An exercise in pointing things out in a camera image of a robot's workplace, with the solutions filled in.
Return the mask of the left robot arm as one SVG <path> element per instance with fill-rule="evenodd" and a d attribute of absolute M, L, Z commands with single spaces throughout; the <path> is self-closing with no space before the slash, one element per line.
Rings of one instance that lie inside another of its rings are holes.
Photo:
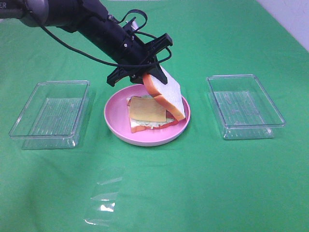
<path fill-rule="evenodd" d="M 16 18 L 29 27 L 41 27 L 66 48 L 108 64 L 64 43 L 47 27 L 81 33 L 114 60 L 112 66 L 115 70 L 107 77 L 107 83 L 111 86 L 127 76 L 132 83 L 141 84 L 146 73 L 163 84 L 168 82 L 156 55 L 163 49 L 168 50 L 173 44 L 171 37 L 166 33 L 160 37 L 151 35 L 152 40 L 144 43 L 138 37 L 143 25 L 138 26 L 133 18 L 121 26 L 125 19 L 117 20 L 99 0 L 2 0 L 0 17 Z"/>

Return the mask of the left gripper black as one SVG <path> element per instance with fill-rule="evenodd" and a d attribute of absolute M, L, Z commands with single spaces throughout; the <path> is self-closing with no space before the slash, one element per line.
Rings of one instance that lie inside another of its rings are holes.
<path fill-rule="evenodd" d="M 147 74 L 166 85 L 168 79 L 156 54 L 173 45 L 168 34 L 160 37 L 151 36 L 152 40 L 144 43 L 136 33 L 114 33 L 106 38 L 110 47 L 106 54 L 116 62 L 116 69 L 108 75 L 107 83 L 114 86 L 122 78 L 129 76 L 133 84 L 143 84 Z"/>

